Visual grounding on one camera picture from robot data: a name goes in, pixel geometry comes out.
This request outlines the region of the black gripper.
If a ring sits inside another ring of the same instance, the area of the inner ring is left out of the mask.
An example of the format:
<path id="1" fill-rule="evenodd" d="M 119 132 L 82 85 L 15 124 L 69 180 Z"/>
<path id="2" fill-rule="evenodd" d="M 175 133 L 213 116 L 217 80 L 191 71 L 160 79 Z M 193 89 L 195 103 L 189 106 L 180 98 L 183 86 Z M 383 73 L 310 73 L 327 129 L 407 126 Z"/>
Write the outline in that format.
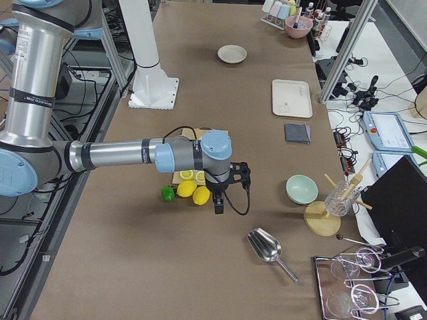
<path id="1" fill-rule="evenodd" d="M 224 213 L 223 193 L 228 188 L 226 182 L 220 181 L 217 177 L 209 177 L 205 180 L 206 187 L 212 192 L 214 211 L 216 215 Z"/>

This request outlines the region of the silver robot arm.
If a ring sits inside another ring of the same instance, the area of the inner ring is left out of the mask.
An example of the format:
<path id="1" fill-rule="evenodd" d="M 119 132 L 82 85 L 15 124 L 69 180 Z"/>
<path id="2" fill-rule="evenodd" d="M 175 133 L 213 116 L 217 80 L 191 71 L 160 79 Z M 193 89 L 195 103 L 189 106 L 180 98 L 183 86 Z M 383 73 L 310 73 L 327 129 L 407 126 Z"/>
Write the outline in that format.
<path id="1" fill-rule="evenodd" d="M 153 163 L 162 173 L 202 170 L 215 212 L 232 178 L 232 144 L 224 131 L 113 143 L 52 141 L 48 136 L 65 42 L 77 30 L 101 37 L 100 1 L 15 1 L 19 23 L 5 128 L 1 132 L 1 194 L 17 197 L 66 173 Z"/>

